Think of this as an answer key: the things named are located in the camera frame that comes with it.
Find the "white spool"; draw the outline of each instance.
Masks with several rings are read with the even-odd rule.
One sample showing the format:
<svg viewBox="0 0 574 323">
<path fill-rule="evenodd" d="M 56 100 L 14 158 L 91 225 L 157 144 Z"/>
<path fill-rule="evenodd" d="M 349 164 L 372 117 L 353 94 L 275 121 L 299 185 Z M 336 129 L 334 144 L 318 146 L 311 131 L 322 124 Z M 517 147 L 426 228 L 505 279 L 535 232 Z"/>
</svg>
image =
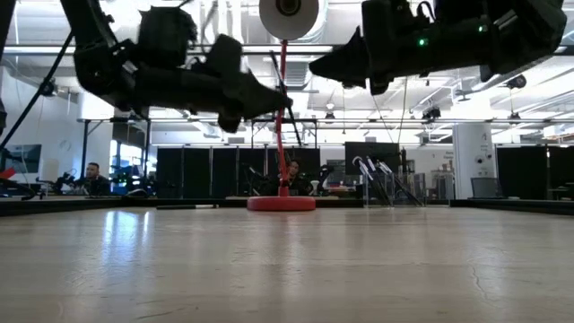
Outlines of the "white spool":
<svg viewBox="0 0 574 323">
<path fill-rule="evenodd" d="M 39 180 L 55 182 L 58 178 L 60 161 L 57 159 L 47 158 L 39 162 Z"/>
<path fill-rule="evenodd" d="M 281 0 L 259 0 L 259 17 L 271 35 L 281 40 L 296 40 L 305 36 L 315 25 L 319 14 L 318 0 L 297 0 L 299 10 L 292 15 L 282 13 Z"/>
</svg>

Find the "stand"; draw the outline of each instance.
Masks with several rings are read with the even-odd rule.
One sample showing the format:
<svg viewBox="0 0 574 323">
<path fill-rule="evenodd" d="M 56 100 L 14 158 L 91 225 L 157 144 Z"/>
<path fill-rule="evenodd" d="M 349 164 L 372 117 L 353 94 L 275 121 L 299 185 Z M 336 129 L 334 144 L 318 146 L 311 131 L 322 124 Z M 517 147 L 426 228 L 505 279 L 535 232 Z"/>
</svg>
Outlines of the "stand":
<svg viewBox="0 0 574 323">
<path fill-rule="evenodd" d="M 285 79 L 286 57 L 287 40 L 283 40 L 281 43 L 281 82 Z M 287 165 L 285 164 L 285 153 L 283 151 L 283 141 L 281 139 L 282 123 L 283 109 L 279 109 L 277 118 L 275 119 L 275 127 L 277 129 L 277 151 L 279 153 L 279 164 L 281 165 L 279 196 L 251 197 L 248 200 L 249 211 L 313 211 L 317 207 L 315 198 L 311 196 L 289 196 L 289 186 L 285 181 L 285 179 L 287 179 Z"/>
</svg>

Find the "person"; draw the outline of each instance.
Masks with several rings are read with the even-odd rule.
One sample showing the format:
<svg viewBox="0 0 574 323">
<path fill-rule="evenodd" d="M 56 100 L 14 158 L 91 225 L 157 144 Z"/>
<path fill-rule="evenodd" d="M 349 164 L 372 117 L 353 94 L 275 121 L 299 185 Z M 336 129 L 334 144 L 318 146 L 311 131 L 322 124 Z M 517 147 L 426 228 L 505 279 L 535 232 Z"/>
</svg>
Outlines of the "person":
<svg viewBox="0 0 574 323">
<path fill-rule="evenodd" d="M 109 180 L 100 175 L 100 165 L 97 162 L 90 162 L 86 167 L 84 179 L 78 179 L 75 183 L 76 189 L 83 188 L 90 196 L 108 196 Z"/>
<path fill-rule="evenodd" d="M 287 164 L 287 185 L 291 196 L 308 196 L 313 191 L 311 183 L 300 176 L 300 161 L 292 160 Z M 267 184 L 264 195 L 277 196 L 279 194 L 280 177 L 271 179 Z"/>
</svg>

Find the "table surface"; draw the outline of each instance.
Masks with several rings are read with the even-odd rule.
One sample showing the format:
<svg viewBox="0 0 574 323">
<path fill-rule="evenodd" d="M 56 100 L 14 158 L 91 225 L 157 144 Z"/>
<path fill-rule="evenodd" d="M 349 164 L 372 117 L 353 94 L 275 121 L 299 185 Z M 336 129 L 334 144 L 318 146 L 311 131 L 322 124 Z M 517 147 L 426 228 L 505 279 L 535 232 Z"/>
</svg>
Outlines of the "table surface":
<svg viewBox="0 0 574 323">
<path fill-rule="evenodd" d="M 446 207 L 0 218 L 3 322 L 566 322 L 574 219 Z"/>
</svg>

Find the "ceiling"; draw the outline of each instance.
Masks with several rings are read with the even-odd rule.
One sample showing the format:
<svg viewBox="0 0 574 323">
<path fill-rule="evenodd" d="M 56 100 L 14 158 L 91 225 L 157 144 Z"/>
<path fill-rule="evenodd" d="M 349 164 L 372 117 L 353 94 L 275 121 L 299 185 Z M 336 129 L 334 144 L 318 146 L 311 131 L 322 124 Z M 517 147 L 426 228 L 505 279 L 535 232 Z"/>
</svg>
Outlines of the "ceiling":
<svg viewBox="0 0 574 323">
<path fill-rule="evenodd" d="M 213 23 L 206 33 L 207 40 L 213 40 L 217 33 L 227 33 L 240 39 L 246 48 L 277 44 L 263 27 L 259 18 L 259 0 L 226 1 L 219 0 L 220 6 L 214 15 Z M 297 46 L 309 53 L 305 56 L 290 56 L 288 59 L 287 83 L 291 88 L 304 89 L 303 92 L 291 92 L 294 99 L 293 107 L 300 118 L 324 118 L 332 106 L 335 117 L 341 121 L 343 118 L 389 118 L 399 119 L 420 118 L 422 112 L 437 106 L 442 111 L 443 118 L 507 118 L 513 109 L 520 112 L 522 118 L 552 118 L 564 116 L 564 113 L 574 107 L 570 84 L 574 83 L 574 57 L 547 57 L 545 60 L 525 68 L 522 74 L 527 79 L 527 86 L 522 90 L 500 87 L 508 79 L 518 75 L 516 72 L 509 75 L 497 75 L 486 84 L 478 80 L 478 68 L 471 67 L 433 73 L 429 78 L 421 79 L 418 76 L 396 79 L 389 90 L 376 98 L 363 89 L 344 90 L 336 82 L 312 76 L 308 63 L 320 57 L 321 51 L 327 51 L 330 46 L 346 43 L 352 36 L 354 29 L 361 25 L 361 0 L 326 0 L 325 15 L 320 15 L 316 25 L 316 32 L 308 39 L 299 41 Z M 144 9 L 150 3 L 161 5 L 176 5 L 177 1 L 152 0 L 116 0 L 102 1 L 107 13 L 116 18 L 113 25 L 120 39 L 136 39 L 139 14 L 136 8 Z M 413 1 L 413 7 L 419 1 Z M 212 0 L 195 0 L 184 8 L 192 14 L 199 24 L 211 8 Z M 565 1 L 565 13 L 569 17 L 569 25 L 563 40 L 564 45 L 574 45 L 574 0 Z M 58 47 L 69 32 L 67 20 L 61 5 L 54 0 L 21 0 L 13 18 L 12 28 L 8 37 L 7 46 L 48 46 Z M 35 55 L 6 56 L 2 64 L 16 70 L 16 74 L 27 82 L 38 83 L 45 75 L 53 62 L 53 56 L 41 55 L 41 48 Z M 274 86 L 274 72 L 270 60 L 264 56 L 248 56 L 249 67 L 259 78 L 261 83 Z M 60 87 L 70 88 L 71 91 L 80 91 L 74 78 L 74 64 L 70 56 L 66 57 L 57 71 L 57 83 Z M 456 90 L 478 91 L 468 95 L 470 101 L 461 102 L 463 97 L 455 95 Z M 180 118 L 180 115 L 169 113 L 165 109 L 155 109 L 156 118 Z M 322 129 L 339 129 L 340 122 L 322 124 Z M 345 123 L 344 128 L 391 128 L 396 131 L 399 124 L 364 122 Z M 403 125 L 405 129 L 413 130 L 436 128 L 440 125 Z M 451 125 L 442 126 L 443 131 L 449 131 Z M 509 127 L 509 124 L 498 127 Z M 520 128 L 524 135 L 539 131 L 544 124 L 526 125 Z M 192 125 L 187 130 L 197 129 Z"/>
</svg>

